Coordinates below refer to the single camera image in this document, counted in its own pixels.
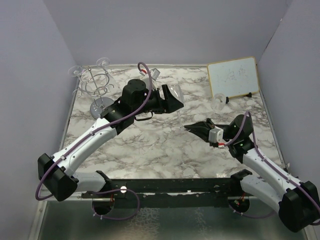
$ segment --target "marble surface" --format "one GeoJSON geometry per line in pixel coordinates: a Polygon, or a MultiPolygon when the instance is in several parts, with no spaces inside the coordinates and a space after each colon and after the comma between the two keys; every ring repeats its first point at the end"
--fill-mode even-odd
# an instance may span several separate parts
{"type": "MultiPolygon", "coordinates": [[[[221,110],[213,111],[206,68],[158,68],[157,83],[179,84],[185,99],[182,124],[206,118],[216,124],[230,123],[237,115],[251,111],[258,146],[272,161],[281,165],[275,140],[259,93],[252,98],[232,98],[221,110]]],[[[128,80],[140,78],[135,69],[111,69],[117,82],[107,93],[117,99],[128,80]]],[[[90,114],[92,98],[77,98],[69,121],[64,146],[67,146],[95,121],[90,114]]],[[[103,144],[78,169],[80,172],[103,171],[113,179],[125,178],[224,178],[248,167],[232,158],[227,149],[210,147],[199,137],[180,128],[178,115],[154,115],[151,120],[135,122],[114,139],[103,144]]]]}

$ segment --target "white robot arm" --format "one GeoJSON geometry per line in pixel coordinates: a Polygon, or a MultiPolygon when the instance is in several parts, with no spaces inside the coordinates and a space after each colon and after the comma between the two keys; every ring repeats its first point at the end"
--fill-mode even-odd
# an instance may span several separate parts
{"type": "Polygon", "coordinates": [[[184,127],[212,147],[228,147],[234,158],[253,169],[260,177],[246,171],[248,174],[238,179],[242,190],[270,206],[288,229],[297,232],[319,219],[316,186],[310,181],[301,182],[262,153],[249,112],[238,115],[229,125],[216,125],[207,118],[184,127]]]}
{"type": "Polygon", "coordinates": [[[102,144],[133,124],[136,115],[169,114],[184,106],[166,84],[161,86],[164,95],[162,99],[160,89],[156,88],[155,83],[159,71],[153,69],[151,73],[142,62],[138,63],[140,71],[140,65],[144,65],[147,74],[142,79],[128,81],[122,90],[121,97],[108,106],[85,133],[52,156],[49,157],[44,153],[39,157],[40,183],[35,193],[37,200],[54,196],[58,201],[63,201],[74,192],[99,192],[104,188],[110,189],[111,181],[103,172],[77,172],[78,167],[102,144]],[[51,195],[39,196],[42,184],[48,188],[51,195]]]}

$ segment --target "purple cable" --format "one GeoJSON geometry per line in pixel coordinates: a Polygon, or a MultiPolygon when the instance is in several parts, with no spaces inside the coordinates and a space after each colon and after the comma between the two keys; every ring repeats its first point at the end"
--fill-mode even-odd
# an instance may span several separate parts
{"type": "MultiPolygon", "coordinates": [[[[237,137],[239,137],[242,129],[244,128],[244,125],[245,125],[245,122],[246,122],[246,118],[247,118],[247,115],[249,116],[250,119],[252,119],[252,116],[251,116],[251,113],[249,111],[246,111],[244,113],[244,117],[242,119],[242,123],[241,123],[241,126],[239,128],[239,131],[237,132],[237,134],[235,135],[235,137],[230,141],[228,142],[227,144],[225,144],[225,146],[228,146],[230,145],[231,143],[233,143],[237,137]]],[[[279,171],[275,166],[273,166],[267,159],[265,159],[265,157],[260,153],[259,149],[258,149],[258,146],[257,146],[257,141],[256,141],[256,134],[255,134],[255,130],[253,129],[252,131],[252,136],[253,136],[253,144],[254,144],[254,149],[256,151],[256,153],[259,155],[259,157],[271,168],[273,169],[277,174],[279,174],[282,178],[284,178],[286,181],[288,181],[289,183],[293,184],[295,187],[297,187],[311,202],[312,204],[315,206],[315,208],[317,209],[317,211],[319,212],[320,214],[320,207],[319,205],[316,203],[316,201],[300,186],[298,185],[297,183],[295,183],[294,181],[292,181],[291,179],[289,179],[285,174],[283,174],[281,171],[279,171]]],[[[230,207],[236,212],[236,213],[239,213],[241,214],[240,212],[237,212],[231,205],[230,207]]],[[[253,216],[248,216],[248,215],[244,215],[243,216],[247,217],[247,218],[263,218],[263,217],[253,217],[253,216]]],[[[312,226],[319,226],[320,225],[320,221],[318,222],[315,222],[315,223],[312,223],[311,224],[312,226]]]]}
{"type": "Polygon", "coordinates": [[[130,216],[126,216],[126,217],[111,217],[111,216],[105,216],[105,215],[99,215],[96,213],[95,209],[94,209],[94,206],[92,206],[92,211],[94,212],[94,215],[93,216],[99,216],[100,218],[103,218],[103,219],[110,219],[110,220],[117,220],[117,221],[124,221],[124,220],[129,220],[131,218],[133,218],[138,212],[139,212],[139,209],[140,209],[140,199],[139,199],[139,196],[134,192],[132,191],[131,189],[113,189],[113,190],[110,190],[110,191],[101,191],[101,192],[94,192],[95,194],[98,194],[98,195],[101,195],[101,194],[111,194],[111,193],[114,193],[114,192],[120,192],[120,191],[128,191],[128,192],[131,192],[134,194],[134,196],[136,197],[136,209],[134,211],[133,214],[131,214],[130,216]]]}
{"type": "MultiPolygon", "coordinates": [[[[148,66],[144,63],[144,62],[139,62],[137,67],[139,69],[139,71],[141,71],[141,68],[140,68],[140,65],[143,65],[149,75],[149,85],[152,86],[152,76],[151,76],[151,72],[148,68],[148,66]]],[[[124,116],[118,120],[115,120],[115,121],[112,121],[108,124],[105,124],[101,127],[98,127],[97,129],[93,130],[92,132],[95,134],[97,133],[98,131],[102,130],[102,129],[105,129],[111,125],[114,125],[114,124],[118,124],[120,123],[121,121],[123,120],[126,120],[134,115],[136,115],[146,104],[147,104],[147,101],[149,100],[150,96],[151,96],[151,92],[152,92],[152,87],[149,88],[149,91],[148,91],[148,94],[146,95],[146,98],[145,100],[143,101],[143,103],[141,104],[140,107],[138,107],[135,111],[133,111],[132,113],[128,114],[127,116],[124,116]]],[[[73,147],[71,147],[67,152],[65,152],[65,154],[63,154],[62,156],[64,158],[66,158],[73,150],[75,150],[80,144],[82,144],[85,140],[87,140],[89,137],[91,137],[92,135],[89,133],[88,135],[84,136],[82,139],[79,140],[79,142],[77,142],[73,147]]],[[[51,165],[51,167],[49,167],[49,169],[44,173],[44,175],[42,176],[38,186],[36,187],[36,190],[35,190],[35,199],[37,199],[38,201],[43,201],[43,200],[46,200],[50,197],[53,196],[53,194],[50,194],[48,196],[44,196],[44,197],[40,197],[39,196],[39,193],[40,193],[40,189],[41,189],[41,186],[42,184],[45,182],[45,179],[47,178],[47,176],[49,175],[49,173],[62,161],[62,158],[60,157],[54,164],[51,165]]]]}

